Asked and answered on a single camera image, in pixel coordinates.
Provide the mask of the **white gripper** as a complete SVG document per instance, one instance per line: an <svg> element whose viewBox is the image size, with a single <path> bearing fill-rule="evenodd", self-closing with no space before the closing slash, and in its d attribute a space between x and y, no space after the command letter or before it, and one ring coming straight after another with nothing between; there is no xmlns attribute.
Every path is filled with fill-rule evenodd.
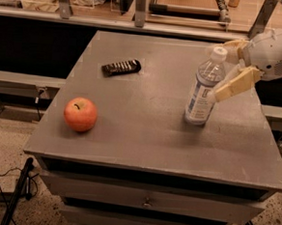
<svg viewBox="0 0 282 225"><path fill-rule="evenodd" d="M282 29L259 34L250 42L239 39L210 45L205 54L211 55L218 47L228 51L228 63L236 64L243 58L249 67L234 66L207 94L210 103L246 92L261 80L261 76L266 81L282 78Z"/></svg>

